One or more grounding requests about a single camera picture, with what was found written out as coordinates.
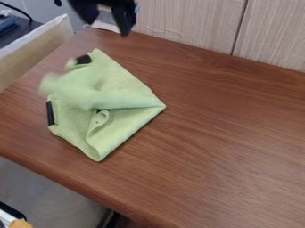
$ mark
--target table surface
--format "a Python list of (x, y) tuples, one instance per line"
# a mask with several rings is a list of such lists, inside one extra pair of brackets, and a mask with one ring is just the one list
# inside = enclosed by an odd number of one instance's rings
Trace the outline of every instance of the table surface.
[[(97, 163), (46, 128), (41, 77), (95, 48), (167, 104)], [(305, 227), (305, 75), (137, 33), (74, 36), (0, 94), (0, 155), (148, 227)]]

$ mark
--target gray floor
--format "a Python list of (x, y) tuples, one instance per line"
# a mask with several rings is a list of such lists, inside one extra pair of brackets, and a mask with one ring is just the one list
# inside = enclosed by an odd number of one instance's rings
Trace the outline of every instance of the gray floor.
[(0, 158), (0, 201), (34, 228), (95, 228), (107, 209), (7, 159)]

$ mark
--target wooden cabinet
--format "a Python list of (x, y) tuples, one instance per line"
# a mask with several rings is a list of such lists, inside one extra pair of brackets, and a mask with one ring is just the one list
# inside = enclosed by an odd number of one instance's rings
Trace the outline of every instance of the wooden cabinet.
[(305, 71), (305, 1), (250, 0), (234, 55)]
[(245, 0), (139, 0), (135, 31), (230, 53)]

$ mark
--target green towel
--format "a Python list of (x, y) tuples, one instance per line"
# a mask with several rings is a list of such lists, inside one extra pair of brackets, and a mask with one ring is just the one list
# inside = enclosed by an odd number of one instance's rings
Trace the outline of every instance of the green towel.
[(72, 59), (63, 76), (45, 76), (39, 90), (52, 102), (51, 132), (100, 161), (166, 106), (105, 53), (88, 55), (88, 64)]

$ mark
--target green cloth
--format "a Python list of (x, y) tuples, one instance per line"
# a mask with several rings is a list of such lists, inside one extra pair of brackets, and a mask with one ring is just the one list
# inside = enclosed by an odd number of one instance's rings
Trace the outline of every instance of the green cloth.
[(40, 93), (53, 105), (51, 132), (100, 161), (166, 106), (105, 53), (88, 55), (91, 63), (70, 60), (63, 76), (45, 76)]

